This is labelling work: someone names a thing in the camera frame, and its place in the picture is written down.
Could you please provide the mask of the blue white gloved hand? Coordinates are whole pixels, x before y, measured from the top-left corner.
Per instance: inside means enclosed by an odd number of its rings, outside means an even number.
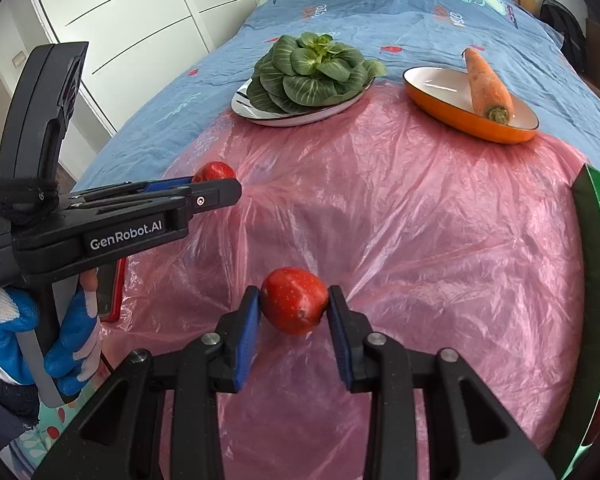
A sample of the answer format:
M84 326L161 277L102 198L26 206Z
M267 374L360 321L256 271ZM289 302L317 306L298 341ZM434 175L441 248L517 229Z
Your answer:
M72 297L60 326L59 339L44 358L44 368L57 380L65 396L80 392L99 367L100 339L97 315L97 275L94 270L80 276L80 287ZM35 301L22 290L0 288L0 400L14 398L34 385L24 362L17 335L38 327L40 312Z

